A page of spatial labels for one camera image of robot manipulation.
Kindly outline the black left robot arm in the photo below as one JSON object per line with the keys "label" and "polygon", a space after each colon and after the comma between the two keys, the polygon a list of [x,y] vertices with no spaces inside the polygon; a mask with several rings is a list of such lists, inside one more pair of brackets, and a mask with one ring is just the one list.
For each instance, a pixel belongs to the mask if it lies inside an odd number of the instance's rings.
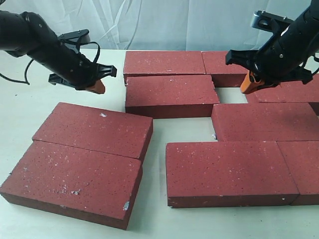
{"label": "black left robot arm", "polygon": [[113,65],[99,64],[100,51],[93,61],[80,52],[91,44],[89,30],[83,29],[57,36],[44,19],[33,12],[0,12],[0,48],[13,57],[29,56],[52,73],[49,83],[77,91],[103,94],[102,79],[116,77]]}

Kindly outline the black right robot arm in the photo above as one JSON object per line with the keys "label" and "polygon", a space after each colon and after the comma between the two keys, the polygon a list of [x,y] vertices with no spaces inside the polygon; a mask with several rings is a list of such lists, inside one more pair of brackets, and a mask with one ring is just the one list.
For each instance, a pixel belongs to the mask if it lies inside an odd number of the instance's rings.
{"label": "black right robot arm", "polygon": [[240,85],[243,94],[274,88],[283,82],[313,80],[318,71],[305,68],[310,57],[318,61],[319,2],[310,5],[295,19],[278,16],[264,10],[254,12],[251,26],[272,33],[258,50],[229,50],[226,65],[236,64],[249,72]]}

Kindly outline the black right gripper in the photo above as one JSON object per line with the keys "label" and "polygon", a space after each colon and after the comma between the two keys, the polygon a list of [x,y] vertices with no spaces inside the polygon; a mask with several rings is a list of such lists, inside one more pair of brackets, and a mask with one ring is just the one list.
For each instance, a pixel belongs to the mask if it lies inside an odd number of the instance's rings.
{"label": "black right gripper", "polygon": [[240,65],[248,70],[240,86],[241,93],[246,95],[257,91],[258,87],[276,87],[282,82],[307,84],[313,74],[302,63],[312,52],[312,43],[312,30],[300,30],[291,25],[281,35],[274,34],[259,50],[230,50],[225,64]]}

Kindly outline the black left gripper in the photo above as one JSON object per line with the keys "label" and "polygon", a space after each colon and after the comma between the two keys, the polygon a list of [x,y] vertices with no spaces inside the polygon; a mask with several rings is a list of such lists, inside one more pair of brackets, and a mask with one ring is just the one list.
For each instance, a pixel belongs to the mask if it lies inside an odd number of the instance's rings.
{"label": "black left gripper", "polygon": [[31,51],[29,56],[55,74],[49,77],[50,83],[104,94],[105,85],[101,79],[107,76],[116,77],[117,68],[99,64],[97,61],[100,53],[101,48],[98,47],[94,60],[90,61],[80,51],[74,51],[61,42],[56,42],[40,46]]}

